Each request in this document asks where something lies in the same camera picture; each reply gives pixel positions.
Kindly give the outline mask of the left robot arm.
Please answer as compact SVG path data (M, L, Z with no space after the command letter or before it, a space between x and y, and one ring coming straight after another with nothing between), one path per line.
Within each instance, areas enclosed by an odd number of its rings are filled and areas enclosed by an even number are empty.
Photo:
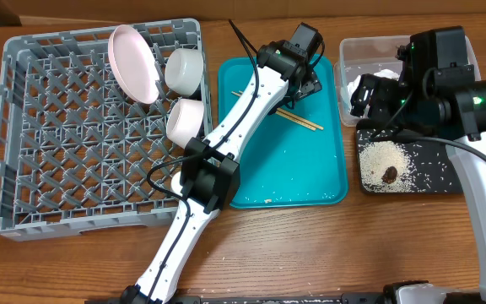
M252 76L224 120L205 138L172 135L184 149L171 188L146 182L179 202L175 218L147 270L121 294L122 303L167 303L176 292L186 261L200 235L240 186L240 157L263 119L280 106L321 90L314 71L325 51L319 31L301 23L289 40L254 49L237 33L253 68Z

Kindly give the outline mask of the grey bowl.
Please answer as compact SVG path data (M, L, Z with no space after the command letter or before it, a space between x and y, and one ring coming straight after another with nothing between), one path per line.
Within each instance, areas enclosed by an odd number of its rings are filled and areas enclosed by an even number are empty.
M175 49L165 67L167 86L179 95L188 97L199 88L203 77L204 59L197 49Z

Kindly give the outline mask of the pink bowl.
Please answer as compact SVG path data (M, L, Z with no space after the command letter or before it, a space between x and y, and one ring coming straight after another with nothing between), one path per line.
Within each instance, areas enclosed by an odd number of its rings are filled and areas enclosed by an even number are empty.
M170 141L185 148L203 125L204 105L200 100L179 99L172 108L166 134Z

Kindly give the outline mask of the pink round plate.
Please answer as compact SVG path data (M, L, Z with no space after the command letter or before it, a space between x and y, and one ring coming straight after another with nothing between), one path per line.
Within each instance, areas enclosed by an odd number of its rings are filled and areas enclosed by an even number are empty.
M116 82L132 100L152 104L159 97L159 73L146 40L132 26L122 24L111 33L108 57Z

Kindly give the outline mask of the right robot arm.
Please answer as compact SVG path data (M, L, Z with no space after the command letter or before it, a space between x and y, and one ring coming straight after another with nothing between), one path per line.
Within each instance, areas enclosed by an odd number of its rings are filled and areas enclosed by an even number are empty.
M443 144L467 202L478 249L477 290L426 280L385 285L380 303L486 303L486 80L476 78L461 26L411 35L397 49L397 80L363 74L351 115L373 122L373 143Z

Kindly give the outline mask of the brown food scrap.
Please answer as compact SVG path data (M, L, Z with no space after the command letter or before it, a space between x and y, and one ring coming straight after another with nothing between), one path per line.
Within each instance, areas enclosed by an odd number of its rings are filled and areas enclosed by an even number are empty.
M385 184L392 184L397 180L397 176L398 176L397 168L395 166L389 166L384 172L384 175L382 176L381 180Z

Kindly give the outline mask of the small white cup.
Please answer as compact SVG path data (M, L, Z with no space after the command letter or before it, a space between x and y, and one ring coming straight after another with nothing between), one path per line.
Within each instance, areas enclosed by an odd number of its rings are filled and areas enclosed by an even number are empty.
M182 188L181 185L181 173L178 171L170 181L170 190L172 191L172 196L177 197L178 199L182 199Z

